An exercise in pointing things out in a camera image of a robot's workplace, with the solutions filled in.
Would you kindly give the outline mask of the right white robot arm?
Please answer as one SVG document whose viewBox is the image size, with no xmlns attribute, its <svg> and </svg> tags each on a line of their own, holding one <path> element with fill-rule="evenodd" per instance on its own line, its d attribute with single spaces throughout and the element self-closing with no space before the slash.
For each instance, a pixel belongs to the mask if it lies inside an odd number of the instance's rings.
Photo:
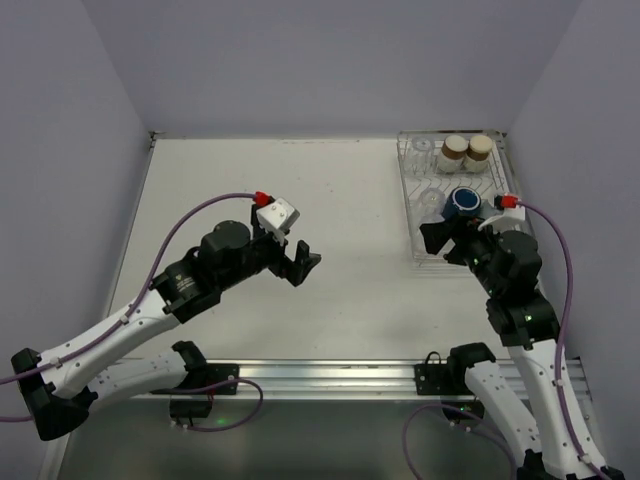
<svg viewBox="0 0 640 480">
<path fill-rule="evenodd" d="M 489 322 L 506 347 L 528 397 L 522 402 L 482 343 L 451 349 L 454 382 L 478 398 L 508 446 L 518 479 L 621 479 L 599 451 L 564 356 L 560 323 L 538 288 L 538 243 L 518 230 L 498 232 L 478 218 L 454 216 L 420 227 L 428 253 L 447 242 L 447 262 L 467 267 L 488 294 Z"/>
</svg>

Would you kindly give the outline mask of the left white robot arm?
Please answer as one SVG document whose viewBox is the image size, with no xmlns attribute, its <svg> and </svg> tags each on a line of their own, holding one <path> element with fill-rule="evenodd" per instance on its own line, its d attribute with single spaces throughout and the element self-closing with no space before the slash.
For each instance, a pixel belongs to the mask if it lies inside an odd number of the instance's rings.
<svg viewBox="0 0 640 480">
<path fill-rule="evenodd" d="M 241 383 L 217 375 L 191 341 L 137 361 L 126 355 L 152 338 L 217 306 L 224 292 L 264 270 L 301 285 L 321 257 L 304 241 L 286 254 L 299 218 L 283 198 L 250 195 L 251 223 L 226 220 L 164 270 L 153 266 L 127 306 L 75 338 L 43 352 L 25 348 L 11 359 L 17 383 L 43 441 L 63 437 L 100 407 L 141 394 L 215 395 Z"/>
</svg>

